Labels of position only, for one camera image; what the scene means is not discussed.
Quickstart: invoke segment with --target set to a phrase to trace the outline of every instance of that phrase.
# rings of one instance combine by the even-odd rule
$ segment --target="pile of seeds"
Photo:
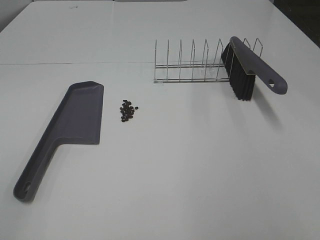
[[[122,107],[120,107],[120,113],[122,113],[121,122],[128,122],[129,119],[134,118],[135,110],[138,109],[138,107],[131,106],[131,102],[128,100],[123,100]]]

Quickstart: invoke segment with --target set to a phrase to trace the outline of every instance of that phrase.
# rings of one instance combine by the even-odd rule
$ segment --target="wall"
[[[0,0],[0,32],[31,2],[32,0]]]

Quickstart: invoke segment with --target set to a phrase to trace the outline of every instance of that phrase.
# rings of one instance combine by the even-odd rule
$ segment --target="dish rack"
[[[251,45],[247,38],[244,38],[243,43],[250,49]],[[259,38],[255,39],[252,51],[255,52],[257,43],[260,45],[259,58],[263,51],[263,44]],[[207,39],[204,41],[204,47],[202,52],[202,60],[195,60],[196,56],[196,44],[195,40],[192,40],[191,52],[189,52],[190,61],[183,61],[183,44],[182,40],[179,43],[178,61],[170,63],[170,43],[167,41],[166,48],[166,61],[164,64],[157,62],[157,40],[155,40],[154,48],[154,83],[221,83],[229,82],[229,77],[225,69],[225,64],[221,59],[221,55],[224,52],[224,45],[219,38],[214,57],[209,59],[210,48]]]

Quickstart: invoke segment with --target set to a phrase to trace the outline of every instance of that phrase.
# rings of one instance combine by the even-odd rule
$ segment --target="hand brush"
[[[236,36],[230,38],[221,59],[230,78],[230,85],[239,100],[251,99],[256,75],[274,93],[287,93],[287,82]]]

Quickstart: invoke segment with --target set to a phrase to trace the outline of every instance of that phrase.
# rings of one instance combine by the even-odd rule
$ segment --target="black bristles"
[[[249,101],[254,92],[256,75],[246,74],[230,44],[224,49],[221,59],[225,64],[225,69],[230,78],[230,85],[235,96],[239,100]]]

